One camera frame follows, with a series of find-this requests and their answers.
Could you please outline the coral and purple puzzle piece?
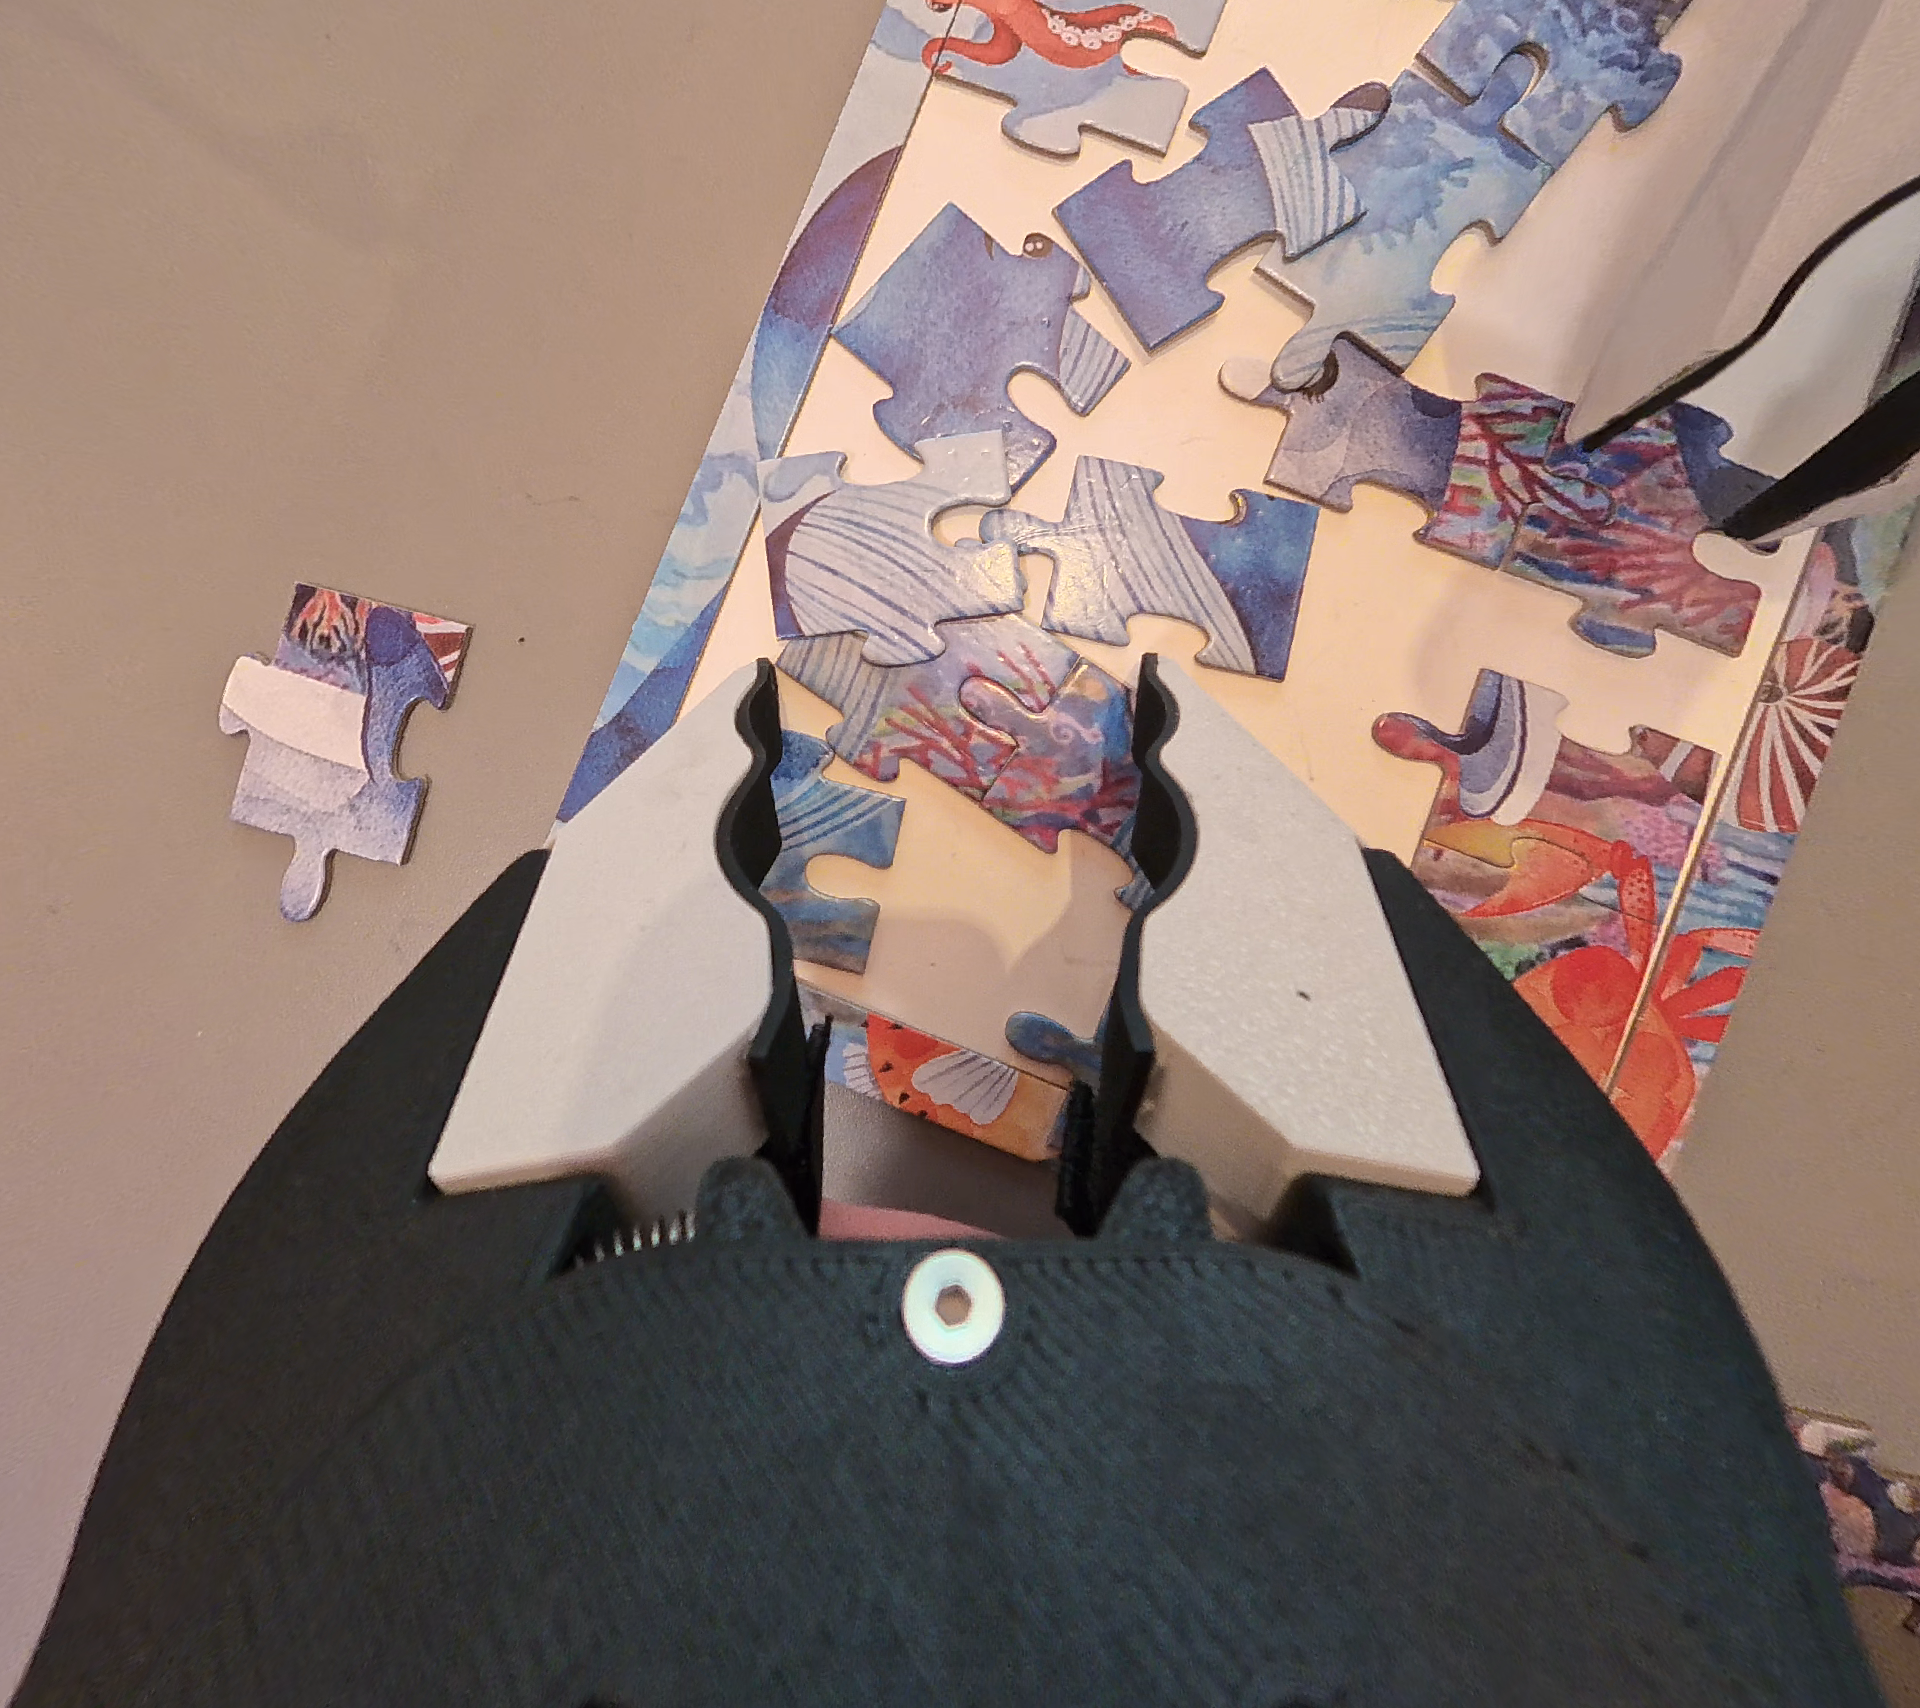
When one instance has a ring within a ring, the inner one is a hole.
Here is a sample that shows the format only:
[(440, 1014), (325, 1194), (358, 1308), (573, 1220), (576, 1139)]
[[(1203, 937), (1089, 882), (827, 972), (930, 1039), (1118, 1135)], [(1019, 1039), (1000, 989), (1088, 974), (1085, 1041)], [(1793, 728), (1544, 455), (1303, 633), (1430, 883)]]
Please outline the coral and purple puzzle piece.
[(1046, 854), (1084, 831), (1125, 856), (1139, 803), (1131, 696), (1022, 615), (948, 625), (896, 669), (891, 755), (924, 767)]

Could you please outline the red coral puzzle piece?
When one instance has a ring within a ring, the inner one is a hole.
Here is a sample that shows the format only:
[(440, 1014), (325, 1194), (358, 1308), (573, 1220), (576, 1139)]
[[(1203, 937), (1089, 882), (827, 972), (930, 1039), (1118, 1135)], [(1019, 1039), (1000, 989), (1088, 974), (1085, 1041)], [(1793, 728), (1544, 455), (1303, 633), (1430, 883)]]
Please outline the red coral puzzle piece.
[(1528, 526), (1599, 526), (1613, 512), (1585, 453), (1566, 444), (1567, 400), (1498, 374), (1461, 402), (1452, 471), (1415, 539), (1482, 565), (1505, 565)]

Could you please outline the orange puffer fish puzzle piece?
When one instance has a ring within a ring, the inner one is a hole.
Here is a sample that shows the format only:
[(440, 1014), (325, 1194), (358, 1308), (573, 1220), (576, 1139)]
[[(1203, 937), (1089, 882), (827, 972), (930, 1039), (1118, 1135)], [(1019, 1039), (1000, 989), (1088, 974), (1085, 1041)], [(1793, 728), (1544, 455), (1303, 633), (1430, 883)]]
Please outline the orange puffer fish puzzle piece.
[(1106, 1010), (1101, 1010), (1089, 1033), (1075, 1033), (1065, 1024), (1034, 1010), (1015, 1010), (1004, 1024), (1004, 1036), (1019, 1055), (1068, 1072), (1088, 1083), (1097, 1083), (1106, 1027)]

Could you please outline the whale eye puzzle piece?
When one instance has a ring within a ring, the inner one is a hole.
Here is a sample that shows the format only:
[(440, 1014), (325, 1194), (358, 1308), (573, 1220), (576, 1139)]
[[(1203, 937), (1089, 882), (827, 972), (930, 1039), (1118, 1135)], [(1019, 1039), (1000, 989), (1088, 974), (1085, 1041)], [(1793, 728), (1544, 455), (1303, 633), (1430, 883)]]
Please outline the whale eye puzzle piece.
[(1278, 387), (1256, 357), (1228, 360), (1218, 379), (1238, 400), (1286, 416), (1263, 475), (1269, 486), (1339, 512), (1351, 507), (1355, 482), (1410, 496), (1426, 512), (1441, 503), (1461, 400), (1408, 381), (1347, 333), (1336, 335), (1305, 387)]

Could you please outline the puzzle piece with white patch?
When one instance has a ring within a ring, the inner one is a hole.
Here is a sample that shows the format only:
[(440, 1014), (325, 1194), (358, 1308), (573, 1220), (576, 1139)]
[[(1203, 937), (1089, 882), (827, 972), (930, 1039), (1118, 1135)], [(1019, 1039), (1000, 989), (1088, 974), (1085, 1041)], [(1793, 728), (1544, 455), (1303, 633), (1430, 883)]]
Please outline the puzzle piece with white patch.
[(273, 657), (232, 665), (217, 723), (250, 745), (229, 818), (294, 839), (278, 897), (287, 922), (324, 903), (331, 854), (410, 854), (426, 784), (396, 775), (396, 745), (413, 704), (450, 701), (467, 640), (444, 615), (297, 583)]

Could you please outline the blue watercolour puzzle piece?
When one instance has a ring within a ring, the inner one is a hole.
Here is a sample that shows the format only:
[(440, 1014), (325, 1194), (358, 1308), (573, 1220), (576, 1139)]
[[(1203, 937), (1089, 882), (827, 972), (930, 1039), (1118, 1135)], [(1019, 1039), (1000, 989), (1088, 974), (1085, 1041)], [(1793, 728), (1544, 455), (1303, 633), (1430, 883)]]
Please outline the blue watercolour puzzle piece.
[(1372, 130), (1390, 87), (1368, 82), (1299, 115), (1263, 68), (1205, 101), (1199, 154), (1153, 181), (1118, 164), (1055, 205), (1055, 218), (1141, 347), (1209, 315), (1209, 273), (1257, 239), (1296, 257), (1364, 211), (1333, 150)]

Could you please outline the red striped shell puzzle piece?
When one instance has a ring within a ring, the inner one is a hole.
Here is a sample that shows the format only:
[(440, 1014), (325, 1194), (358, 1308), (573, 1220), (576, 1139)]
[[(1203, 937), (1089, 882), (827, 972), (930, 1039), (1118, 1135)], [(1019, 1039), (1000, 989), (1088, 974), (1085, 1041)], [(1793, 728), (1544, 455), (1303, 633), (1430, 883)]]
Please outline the red striped shell puzzle piece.
[(1769, 478), (1731, 461), (1731, 428), (1690, 402), (1643, 418), (1601, 444), (1552, 448), (1504, 570), (1571, 593), (1571, 628), (1624, 655), (1654, 633), (1735, 655), (1760, 587), (1704, 565), (1696, 538), (1758, 496)]

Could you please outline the dark blue puzzle piece with eye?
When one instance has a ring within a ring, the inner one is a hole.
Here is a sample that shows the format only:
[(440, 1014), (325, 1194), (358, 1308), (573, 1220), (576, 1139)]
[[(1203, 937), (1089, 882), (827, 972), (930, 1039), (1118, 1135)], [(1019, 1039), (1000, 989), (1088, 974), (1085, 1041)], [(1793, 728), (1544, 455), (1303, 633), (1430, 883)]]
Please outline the dark blue puzzle piece with eye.
[(955, 203), (942, 208), (885, 267), (833, 335), (891, 394), (880, 429), (915, 452), (924, 439), (996, 428), (1010, 488), (1019, 488), (1055, 439), (1007, 396), (1034, 371), (1075, 414), (1088, 414), (1129, 360), (1071, 303), (1091, 288), (1085, 266), (1042, 232), (1002, 247)]

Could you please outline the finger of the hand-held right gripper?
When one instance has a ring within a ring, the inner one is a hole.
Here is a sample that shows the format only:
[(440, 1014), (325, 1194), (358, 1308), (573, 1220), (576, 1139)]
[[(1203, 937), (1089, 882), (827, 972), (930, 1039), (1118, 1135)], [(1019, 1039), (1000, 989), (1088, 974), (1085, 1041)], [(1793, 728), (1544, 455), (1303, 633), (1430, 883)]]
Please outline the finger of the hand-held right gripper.
[(1918, 497), (1918, 374), (1722, 520), (1739, 543), (1769, 543)]
[(1690, 400), (1819, 448), (1916, 285), (1918, 0), (1810, 0), (1628, 295), (1567, 429)]

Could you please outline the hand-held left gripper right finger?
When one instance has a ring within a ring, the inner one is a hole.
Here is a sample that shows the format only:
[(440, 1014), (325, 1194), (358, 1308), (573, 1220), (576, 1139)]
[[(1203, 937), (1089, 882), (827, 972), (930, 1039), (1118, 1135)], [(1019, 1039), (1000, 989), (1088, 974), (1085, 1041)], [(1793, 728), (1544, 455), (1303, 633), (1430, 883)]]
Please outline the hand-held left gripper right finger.
[(1366, 852), (1175, 664), (1139, 659), (1121, 933), (1093, 1088), (1068, 1106), (1057, 1213), (1089, 1235), (1147, 1152), (1238, 1230), (1305, 1173), (1461, 1195), (1478, 1162)]

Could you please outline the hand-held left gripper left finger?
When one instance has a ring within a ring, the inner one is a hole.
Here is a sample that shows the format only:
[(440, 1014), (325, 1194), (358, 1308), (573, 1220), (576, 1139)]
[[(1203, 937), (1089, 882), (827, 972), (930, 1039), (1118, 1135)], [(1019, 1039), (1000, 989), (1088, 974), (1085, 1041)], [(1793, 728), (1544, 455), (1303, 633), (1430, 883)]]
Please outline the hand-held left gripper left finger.
[(764, 1157), (822, 1199), (824, 1066), (761, 891), (779, 847), (772, 664), (728, 675), (552, 833), (428, 1166), (444, 1192), (568, 1173), (688, 1208)]

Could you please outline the orange crab puzzle piece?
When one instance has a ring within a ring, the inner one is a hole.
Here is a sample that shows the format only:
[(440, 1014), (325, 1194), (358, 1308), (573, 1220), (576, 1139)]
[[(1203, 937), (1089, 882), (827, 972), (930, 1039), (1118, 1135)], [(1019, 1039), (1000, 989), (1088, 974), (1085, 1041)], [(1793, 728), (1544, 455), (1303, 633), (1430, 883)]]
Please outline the orange crab puzzle piece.
[(1581, 935), (1566, 952), (1517, 966), (1510, 982), (1664, 1163), (1697, 1100), (1693, 1047), (1714, 1049), (1722, 1039), (1760, 932), (1710, 926), (1662, 937), (1652, 861), (1585, 828), (1525, 820), (1510, 854), (1505, 880), (1459, 915), (1487, 956), (1496, 953), (1496, 922), (1613, 882), (1616, 945)]

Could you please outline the small blue purple puzzle piece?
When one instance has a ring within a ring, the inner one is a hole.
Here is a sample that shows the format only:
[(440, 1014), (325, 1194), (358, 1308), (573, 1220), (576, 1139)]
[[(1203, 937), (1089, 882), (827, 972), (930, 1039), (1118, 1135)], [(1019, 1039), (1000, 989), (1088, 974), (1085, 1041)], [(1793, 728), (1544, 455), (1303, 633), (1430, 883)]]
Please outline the small blue purple puzzle piece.
[(1652, 0), (1455, 0), (1418, 58), (1476, 99), (1507, 56), (1540, 53), (1544, 72), (1499, 125), (1557, 167), (1604, 112), (1640, 125), (1678, 82), (1681, 61), (1662, 50), (1652, 9)]

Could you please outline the striped dark blue puzzle piece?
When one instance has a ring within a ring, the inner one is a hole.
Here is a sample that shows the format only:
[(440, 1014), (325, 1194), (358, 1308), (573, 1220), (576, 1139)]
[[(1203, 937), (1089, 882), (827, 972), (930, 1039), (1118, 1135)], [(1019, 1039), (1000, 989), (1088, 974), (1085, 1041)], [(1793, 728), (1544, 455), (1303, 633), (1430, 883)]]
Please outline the striped dark blue puzzle piece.
[(1194, 520), (1157, 503), (1159, 484), (1159, 471), (1079, 455), (1061, 520), (991, 510), (978, 531), (1051, 559), (1047, 631), (1124, 646), (1129, 617), (1175, 617), (1207, 633), (1201, 665), (1279, 682), (1319, 507), (1236, 489), (1234, 517)]

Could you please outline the pale striped puzzle piece with fin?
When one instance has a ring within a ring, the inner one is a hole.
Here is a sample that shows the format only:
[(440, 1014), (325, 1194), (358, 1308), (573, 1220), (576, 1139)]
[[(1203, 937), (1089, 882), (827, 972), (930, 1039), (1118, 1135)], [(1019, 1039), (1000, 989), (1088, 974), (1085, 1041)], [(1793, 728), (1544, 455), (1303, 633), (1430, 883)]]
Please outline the pale striped puzzle piece with fin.
[(954, 545), (932, 536), (948, 506), (1012, 496), (1004, 434), (983, 428), (922, 445), (920, 471), (858, 484), (841, 452), (757, 464), (760, 520), (782, 640), (862, 633), (876, 665), (938, 655), (938, 624), (1015, 614), (1023, 583), (1012, 543)]

